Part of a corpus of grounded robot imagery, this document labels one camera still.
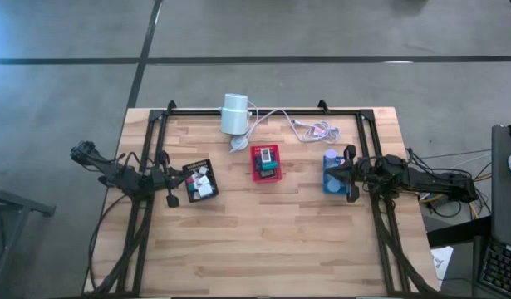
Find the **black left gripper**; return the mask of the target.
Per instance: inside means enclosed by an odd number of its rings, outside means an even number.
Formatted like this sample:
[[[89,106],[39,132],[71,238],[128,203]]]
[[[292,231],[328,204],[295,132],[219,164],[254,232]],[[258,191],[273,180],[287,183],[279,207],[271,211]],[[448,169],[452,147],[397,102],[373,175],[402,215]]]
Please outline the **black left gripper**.
[[[153,170],[153,188],[155,191],[166,189],[168,194],[166,195],[166,202],[169,208],[179,207],[179,199],[174,194],[173,183],[171,181],[172,175],[170,174],[170,157],[164,151],[161,150],[155,156],[156,169]],[[180,172],[180,178],[183,182],[190,177],[194,176],[196,179],[196,172],[192,169],[182,169]]]

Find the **black metal stand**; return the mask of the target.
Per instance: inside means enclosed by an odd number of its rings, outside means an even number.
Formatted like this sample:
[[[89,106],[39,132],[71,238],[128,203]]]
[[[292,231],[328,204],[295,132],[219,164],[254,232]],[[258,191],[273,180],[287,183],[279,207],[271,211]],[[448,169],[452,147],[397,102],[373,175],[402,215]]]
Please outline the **black metal stand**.
[[[10,252],[20,238],[29,213],[52,217],[56,208],[0,189],[0,286],[2,276],[9,268]]]

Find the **white paper sheet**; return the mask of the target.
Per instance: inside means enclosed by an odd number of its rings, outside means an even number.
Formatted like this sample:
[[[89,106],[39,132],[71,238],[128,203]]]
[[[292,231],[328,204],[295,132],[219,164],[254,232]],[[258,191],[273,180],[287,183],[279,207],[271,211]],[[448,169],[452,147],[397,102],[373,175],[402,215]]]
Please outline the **white paper sheet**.
[[[430,250],[432,261],[435,266],[435,273],[440,286],[442,285],[442,282],[445,278],[445,274],[447,272],[453,251],[454,249],[451,246],[434,248]]]

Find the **blue plastic basket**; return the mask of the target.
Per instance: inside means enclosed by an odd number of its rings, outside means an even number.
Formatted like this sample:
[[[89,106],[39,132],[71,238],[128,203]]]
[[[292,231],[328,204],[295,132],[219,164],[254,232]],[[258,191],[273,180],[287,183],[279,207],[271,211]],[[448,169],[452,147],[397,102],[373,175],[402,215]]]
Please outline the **blue plastic basket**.
[[[335,160],[332,162],[332,163],[327,163],[325,160],[324,160],[324,157],[323,157],[323,192],[326,193],[326,194],[341,194],[341,195],[348,195],[349,191],[348,191],[348,186],[341,182],[341,189],[337,192],[337,193],[330,193],[328,190],[327,190],[327,187],[326,187],[326,184],[327,182],[330,180],[330,179],[334,179],[328,172],[327,170],[331,167],[331,164],[333,164],[334,162],[338,162],[339,160],[341,159],[344,159],[342,156],[337,156],[335,158]]]

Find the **white desk lamp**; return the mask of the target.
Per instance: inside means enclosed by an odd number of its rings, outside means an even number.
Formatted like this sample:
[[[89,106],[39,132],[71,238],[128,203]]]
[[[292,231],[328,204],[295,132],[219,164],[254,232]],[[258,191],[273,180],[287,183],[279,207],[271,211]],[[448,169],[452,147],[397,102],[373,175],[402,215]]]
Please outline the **white desk lamp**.
[[[248,131],[250,112],[248,97],[242,94],[226,93],[221,107],[222,133],[227,135],[244,135]]]

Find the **black aluminium table frame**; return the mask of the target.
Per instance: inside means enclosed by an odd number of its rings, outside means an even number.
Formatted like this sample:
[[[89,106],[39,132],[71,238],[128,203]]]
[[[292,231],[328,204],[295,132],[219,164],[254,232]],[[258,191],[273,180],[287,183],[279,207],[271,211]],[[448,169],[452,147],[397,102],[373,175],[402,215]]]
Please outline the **black aluminium table frame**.
[[[125,236],[150,218],[149,236],[130,260],[109,299],[123,297],[324,297],[382,296],[400,287],[393,256],[376,237],[371,201],[355,203],[322,190],[328,144],[303,143],[288,125],[326,120],[341,129],[336,150],[354,144],[359,155],[405,152],[391,108],[266,110],[254,145],[276,145],[282,177],[252,180],[250,153],[230,152],[216,110],[131,109],[118,150],[164,150],[181,167],[209,159],[217,197],[191,203],[179,189],[178,208],[158,192],[151,209],[132,208],[116,189],[106,195],[110,213],[93,257],[101,283],[122,254]]]

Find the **red plastic basket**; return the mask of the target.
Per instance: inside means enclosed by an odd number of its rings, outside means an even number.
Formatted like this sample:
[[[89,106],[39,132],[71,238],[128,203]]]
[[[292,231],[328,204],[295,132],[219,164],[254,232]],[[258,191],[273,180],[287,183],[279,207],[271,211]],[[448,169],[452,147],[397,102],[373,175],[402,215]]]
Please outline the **red plastic basket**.
[[[261,179],[259,176],[259,172],[256,170],[256,164],[261,163],[261,155],[260,155],[260,149],[261,148],[269,148],[272,151],[272,158],[273,161],[278,162],[278,167],[276,170],[276,176],[271,179]],[[255,145],[250,148],[250,157],[251,157],[251,166],[252,166],[252,180],[255,183],[275,183],[282,179],[282,169],[281,169],[281,162],[280,162],[280,154],[279,154],[279,148],[277,145]]]

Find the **black plastic basket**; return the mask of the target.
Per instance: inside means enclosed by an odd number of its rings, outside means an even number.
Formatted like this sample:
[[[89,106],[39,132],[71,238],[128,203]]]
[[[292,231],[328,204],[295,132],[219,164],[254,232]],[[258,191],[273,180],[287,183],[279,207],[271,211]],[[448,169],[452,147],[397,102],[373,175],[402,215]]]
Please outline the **black plastic basket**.
[[[205,166],[209,169],[209,171],[207,172],[206,175],[202,175],[199,173],[199,168],[201,166]],[[193,162],[191,164],[186,164],[183,166],[182,169],[192,169],[196,172],[196,179],[195,181],[193,182],[193,184],[197,187],[197,189],[194,191],[194,192],[191,192],[191,191],[188,191],[188,184],[185,183],[185,187],[186,187],[186,190],[187,190],[187,194],[188,194],[188,198],[189,198],[189,201],[191,203],[196,203],[196,202],[200,202],[200,201],[203,201],[203,200],[207,200],[207,199],[212,199],[212,198],[215,198],[219,195],[219,189],[218,189],[218,184],[217,184],[217,181],[216,181],[216,177],[214,175],[214,171],[213,171],[213,167],[212,167],[212,164],[211,164],[211,161],[209,159],[204,159],[204,160],[200,160],[200,161],[197,161],[197,162]],[[200,195],[199,195],[199,192],[198,192],[198,187],[202,186],[202,185],[199,185],[198,184],[198,179],[202,176],[207,176],[209,178],[209,181],[210,181],[210,185],[213,187],[213,190],[214,190],[214,193],[208,197],[204,197],[204,198],[201,198]]]

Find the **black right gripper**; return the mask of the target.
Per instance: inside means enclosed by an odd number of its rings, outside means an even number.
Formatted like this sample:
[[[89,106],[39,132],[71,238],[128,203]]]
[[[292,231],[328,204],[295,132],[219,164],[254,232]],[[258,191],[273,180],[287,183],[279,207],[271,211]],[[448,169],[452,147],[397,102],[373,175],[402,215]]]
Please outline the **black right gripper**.
[[[340,165],[340,160],[331,164],[330,169],[344,169],[342,171],[331,171],[330,175],[347,186],[346,201],[348,203],[355,203],[360,197],[360,189],[356,186],[356,181],[364,182],[366,180],[366,173],[369,167],[366,163],[368,158],[356,158],[356,146],[348,145],[343,151],[344,163]]]

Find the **black computer keyboard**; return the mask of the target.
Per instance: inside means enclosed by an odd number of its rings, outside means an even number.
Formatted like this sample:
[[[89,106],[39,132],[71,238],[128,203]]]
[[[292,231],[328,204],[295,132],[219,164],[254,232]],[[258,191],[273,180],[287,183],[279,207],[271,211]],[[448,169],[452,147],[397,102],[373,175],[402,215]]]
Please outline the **black computer keyboard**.
[[[511,297],[511,249],[498,243],[490,243],[486,247],[479,282]]]

